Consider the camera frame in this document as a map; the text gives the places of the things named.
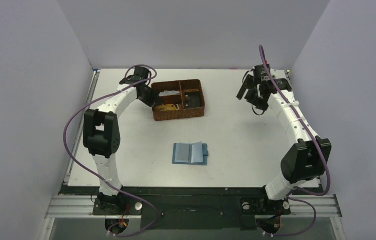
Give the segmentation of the blue leather card holder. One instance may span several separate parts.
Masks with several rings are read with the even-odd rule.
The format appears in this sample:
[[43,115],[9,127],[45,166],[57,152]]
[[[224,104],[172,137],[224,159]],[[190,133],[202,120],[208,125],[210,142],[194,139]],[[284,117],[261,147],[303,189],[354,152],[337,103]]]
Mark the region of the blue leather card holder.
[[206,166],[208,159],[208,145],[202,142],[174,143],[172,164]]

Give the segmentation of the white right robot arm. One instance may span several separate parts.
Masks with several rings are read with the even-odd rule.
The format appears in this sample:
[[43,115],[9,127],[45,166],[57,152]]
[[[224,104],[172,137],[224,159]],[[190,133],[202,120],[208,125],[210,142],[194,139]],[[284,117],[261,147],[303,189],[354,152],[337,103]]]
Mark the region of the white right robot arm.
[[264,187],[267,198],[278,201],[286,198],[301,185],[322,176],[327,170],[331,142],[312,129],[299,108],[299,101],[289,80],[276,78],[269,65],[257,65],[247,70],[237,99],[245,99],[252,110],[273,111],[288,138],[291,148],[280,163],[280,174]]

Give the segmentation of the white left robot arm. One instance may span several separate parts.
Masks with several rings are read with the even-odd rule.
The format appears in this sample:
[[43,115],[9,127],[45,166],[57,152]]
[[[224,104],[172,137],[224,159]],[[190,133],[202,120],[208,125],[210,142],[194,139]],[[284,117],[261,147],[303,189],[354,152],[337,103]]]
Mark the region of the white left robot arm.
[[157,75],[147,65],[130,68],[116,91],[97,99],[101,105],[88,109],[83,115],[83,146],[93,157],[100,180],[99,195],[116,198],[122,188],[116,165],[116,152],[121,143],[119,118],[134,101],[139,100],[152,108],[160,104],[159,92],[148,86]]

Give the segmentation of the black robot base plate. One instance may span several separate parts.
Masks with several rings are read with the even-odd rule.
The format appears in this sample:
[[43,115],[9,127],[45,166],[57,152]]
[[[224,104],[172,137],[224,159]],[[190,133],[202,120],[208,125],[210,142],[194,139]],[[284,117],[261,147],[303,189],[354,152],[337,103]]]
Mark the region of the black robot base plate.
[[124,187],[129,196],[99,195],[98,187],[63,185],[62,195],[85,196],[93,203],[91,215],[105,217],[113,233],[129,228],[140,218],[149,230],[222,230],[257,226],[278,227],[282,216],[291,213],[288,199],[269,200],[261,187]]

